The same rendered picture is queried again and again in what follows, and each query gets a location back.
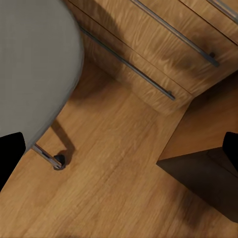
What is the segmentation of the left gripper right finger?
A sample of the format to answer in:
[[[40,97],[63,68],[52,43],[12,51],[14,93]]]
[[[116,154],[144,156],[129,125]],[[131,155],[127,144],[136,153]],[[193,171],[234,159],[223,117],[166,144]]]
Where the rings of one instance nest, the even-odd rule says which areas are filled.
[[[227,132],[222,149],[238,172],[238,134]]]

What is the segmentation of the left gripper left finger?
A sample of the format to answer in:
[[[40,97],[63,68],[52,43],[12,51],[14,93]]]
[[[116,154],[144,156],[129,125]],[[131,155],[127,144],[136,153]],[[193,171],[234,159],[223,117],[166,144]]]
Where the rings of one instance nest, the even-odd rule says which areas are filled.
[[[0,191],[26,151],[21,132],[0,137]]]

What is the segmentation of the swivel chair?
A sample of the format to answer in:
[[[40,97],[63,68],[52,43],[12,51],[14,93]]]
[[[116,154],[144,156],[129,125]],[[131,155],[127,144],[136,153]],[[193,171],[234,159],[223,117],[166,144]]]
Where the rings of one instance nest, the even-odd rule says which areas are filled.
[[[0,0],[0,137],[21,132],[25,153],[34,150],[56,171],[66,168],[64,155],[36,142],[73,93],[84,57],[63,0]]]

